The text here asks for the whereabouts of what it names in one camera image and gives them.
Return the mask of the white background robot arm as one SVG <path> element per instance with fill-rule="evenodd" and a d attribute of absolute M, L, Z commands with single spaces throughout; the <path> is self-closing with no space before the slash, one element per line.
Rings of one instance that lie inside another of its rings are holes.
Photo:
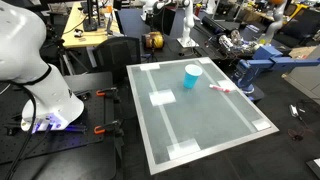
<path fill-rule="evenodd" d="M 152 29 L 169 35 L 172 30 L 176 9 L 184 10 L 183 31 L 177 41 L 184 48 L 196 47 L 197 43 L 191 38 L 194 27 L 193 0 L 141 0 L 143 3 L 141 19 Z"/>

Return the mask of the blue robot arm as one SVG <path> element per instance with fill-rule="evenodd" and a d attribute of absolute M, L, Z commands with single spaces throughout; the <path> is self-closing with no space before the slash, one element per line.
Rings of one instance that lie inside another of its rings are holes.
<path fill-rule="evenodd" d="M 251 60 L 241 59 L 236 65 L 234 74 L 231 76 L 235 85 L 253 102 L 264 97 L 264 94 L 255 95 L 253 82 L 263 71 L 279 70 L 287 71 L 295 67 L 318 66 L 320 59 L 293 59 L 284 56 L 282 52 L 273 46 L 260 46 Z"/>

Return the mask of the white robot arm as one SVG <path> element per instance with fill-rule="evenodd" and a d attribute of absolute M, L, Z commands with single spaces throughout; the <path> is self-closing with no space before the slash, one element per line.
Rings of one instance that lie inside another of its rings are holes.
<path fill-rule="evenodd" d="M 42 60 L 46 25 L 34 12 L 0 0 L 0 80 L 28 89 L 21 129 L 63 130 L 84 111 L 58 68 Z"/>

